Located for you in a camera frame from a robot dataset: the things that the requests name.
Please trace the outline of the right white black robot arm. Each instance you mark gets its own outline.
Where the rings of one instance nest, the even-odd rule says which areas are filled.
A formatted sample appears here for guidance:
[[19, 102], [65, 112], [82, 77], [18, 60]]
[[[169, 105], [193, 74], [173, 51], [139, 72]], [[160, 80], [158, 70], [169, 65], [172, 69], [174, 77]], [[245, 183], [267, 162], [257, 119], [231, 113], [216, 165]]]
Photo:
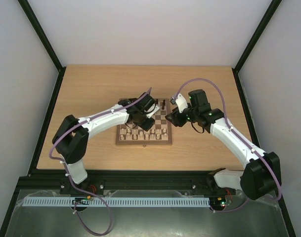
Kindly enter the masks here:
[[189, 102], [181, 93], [171, 98], [175, 108], [166, 115], [166, 120], [175, 127], [187, 122], [197, 123], [204, 132], [220, 140], [244, 169], [215, 170], [208, 180], [208, 189], [215, 194], [224, 188], [242, 190], [252, 200], [277, 190], [282, 184], [279, 157], [274, 152], [265, 152], [243, 136], [225, 117], [224, 111], [211, 109], [205, 91], [198, 89], [188, 95]]

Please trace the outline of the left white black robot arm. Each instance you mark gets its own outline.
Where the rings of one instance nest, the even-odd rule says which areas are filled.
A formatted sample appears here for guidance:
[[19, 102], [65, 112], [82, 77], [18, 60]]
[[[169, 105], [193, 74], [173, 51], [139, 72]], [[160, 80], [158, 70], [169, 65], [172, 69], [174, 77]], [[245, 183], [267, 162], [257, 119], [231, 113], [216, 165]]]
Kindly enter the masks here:
[[91, 116], [66, 116], [52, 139], [49, 157], [60, 160], [67, 175], [75, 184], [80, 184], [87, 178], [83, 157], [89, 139], [111, 127], [129, 122], [148, 131], [155, 123], [152, 116], [159, 108], [158, 100], [147, 91], [139, 98], [122, 99], [111, 108]]

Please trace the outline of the wooden chess board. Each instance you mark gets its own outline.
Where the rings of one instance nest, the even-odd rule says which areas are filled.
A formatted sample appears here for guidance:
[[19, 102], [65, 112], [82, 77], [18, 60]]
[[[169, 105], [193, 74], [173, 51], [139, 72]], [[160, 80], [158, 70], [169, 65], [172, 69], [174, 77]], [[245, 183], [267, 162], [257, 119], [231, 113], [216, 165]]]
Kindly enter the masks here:
[[116, 132], [116, 138], [115, 138], [115, 144], [118, 146], [164, 146], [164, 145], [171, 145], [172, 144], [172, 125], [169, 121], [165, 119], [165, 116], [171, 112], [170, 104], [168, 98], [164, 98], [166, 100], [166, 108], [164, 110], [157, 111], [152, 118], [155, 120], [155, 124], [152, 126], [151, 129], [168, 129], [169, 134], [169, 140], [168, 141], [156, 141], [156, 140], [150, 140], [150, 141], [120, 141], [117, 139], [117, 136], [119, 135], [120, 128], [140, 128], [139, 126], [133, 124], [133, 122], [128, 122], [126, 124], [121, 124], [117, 126], [117, 132]]

